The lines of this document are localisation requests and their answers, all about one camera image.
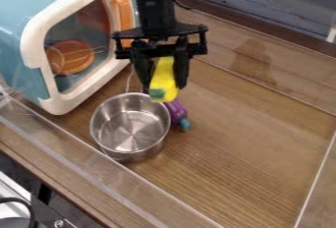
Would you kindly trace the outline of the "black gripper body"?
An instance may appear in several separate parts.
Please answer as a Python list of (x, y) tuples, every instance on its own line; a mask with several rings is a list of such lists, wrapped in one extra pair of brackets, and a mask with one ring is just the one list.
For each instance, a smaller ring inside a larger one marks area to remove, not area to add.
[(149, 58), (173, 56), (178, 50), (188, 57), (208, 54), (205, 25), (177, 23), (166, 33), (145, 34), (141, 27), (112, 33), (116, 42), (116, 58), (132, 59), (136, 54)]

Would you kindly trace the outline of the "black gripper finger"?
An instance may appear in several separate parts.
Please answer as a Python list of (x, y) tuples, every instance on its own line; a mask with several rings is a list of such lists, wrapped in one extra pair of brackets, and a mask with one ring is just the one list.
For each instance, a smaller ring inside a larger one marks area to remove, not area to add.
[(145, 42), (142, 40), (134, 40), (130, 43), (130, 62), (133, 64), (142, 87), (149, 88), (153, 61), (142, 52), (144, 48)]
[(176, 41), (173, 70), (178, 89), (186, 86), (189, 76), (188, 43), (186, 38), (178, 38)]

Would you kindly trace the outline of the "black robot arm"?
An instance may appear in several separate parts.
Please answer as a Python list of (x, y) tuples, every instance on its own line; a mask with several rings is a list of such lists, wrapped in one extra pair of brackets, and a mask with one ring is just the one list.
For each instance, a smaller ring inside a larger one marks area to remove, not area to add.
[(152, 81), (150, 58), (173, 57), (173, 78), (177, 88), (188, 83), (190, 59), (208, 54), (205, 25), (177, 21), (176, 0), (134, 0), (138, 26), (116, 31), (116, 58), (128, 59), (141, 84)]

